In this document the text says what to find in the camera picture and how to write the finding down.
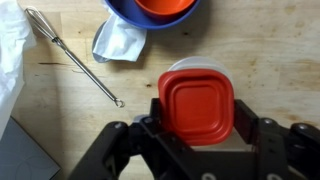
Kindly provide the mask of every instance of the wooden table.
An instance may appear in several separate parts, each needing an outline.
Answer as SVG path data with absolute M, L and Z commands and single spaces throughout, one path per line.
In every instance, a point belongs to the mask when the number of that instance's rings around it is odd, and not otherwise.
M 38 37 L 24 56 L 26 85 L 13 116 L 60 164 L 57 179 L 66 179 L 105 124 L 130 123 L 148 113 L 151 98 L 158 97 L 159 76 L 188 56 L 222 62 L 233 74 L 235 97 L 259 116 L 286 127 L 296 122 L 319 127 L 320 1 L 203 0 L 183 23 L 149 31 L 137 62 L 105 64 L 91 54 L 93 36 L 109 16 L 99 1 L 18 2 L 42 11 L 68 47 L 126 102 L 117 108 L 63 51 Z M 231 138 L 225 144 L 238 142 Z M 121 178 L 151 175 L 135 157 Z

